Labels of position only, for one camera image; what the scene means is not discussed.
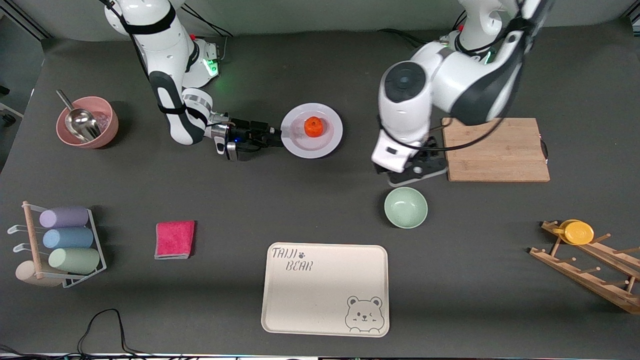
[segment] floor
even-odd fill
[[[8,95],[0,102],[24,113],[36,84],[44,54],[40,42],[7,17],[0,17],[0,85],[8,88]],[[10,127],[0,125],[0,170],[9,155],[13,139],[20,126],[20,118]]]

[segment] wooden cutting board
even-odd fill
[[[496,120],[465,126],[456,119],[443,130],[446,147],[471,142],[493,127]],[[549,171],[540,144],[536,119],[506,118],[488,138],[466,149],[447,151],[450,181],[544,183]]]

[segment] tabletop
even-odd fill
[[[538,119],[551,181],[421,181],[412,187],[429,215],[404,230],[383,214],[390,187],[370,161],[381,75],[411,56],[401,38],[229,39],[221,76],[205,87],[216,111],[279,126],[295,106],[320,102],[344,123],[341,145],[325,158],[267,149],[240,162],[218,156],[213,141],[186,147],[170,138],[130,43],[48,40],[0,175],[0,227],[23,223],[23,200],[91,207],[108,269],[69,289],[28,285],[13,274],[28,255],[11,252],[26,236],[3,236],[0,342],[21,352],[70,352],[92,315],[115,307],[128,344],[155,353],[640,359],[639,317],[526,253],[550,247],[539,222],[567,218],[612,233],[607,241],[619,249],[638,245],[640,61],[632,41],[622,21],[543,29],[508,116]],[[100,150],[61,143],[58,88],[111,101],[120,117],[114,142]],[[432,120],[444,116],[434,111]],[[195,252],[154,260],[155,226],[171,220],[197,221]],[[277,241],[384,247],[388,334],[264,331],[266,252]],[[579,266],[590,261],[577,257]],[[85,350],[119,352],[118,335],[115,317],[100,318]]]

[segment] green bowl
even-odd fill
[[[385,215],[391,224],[403,229],[413,229],[427,218],[427,200],[412,188],[397,188],[385,199]]]

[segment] metal ladle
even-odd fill
[[[90,142],[100,136],[101,131],[93,114],[85,109],[75,108],[62,90],[56,90],[56,93],[69,109],[69,114],[65,117],[65,126],[72,135],[82,142]]]

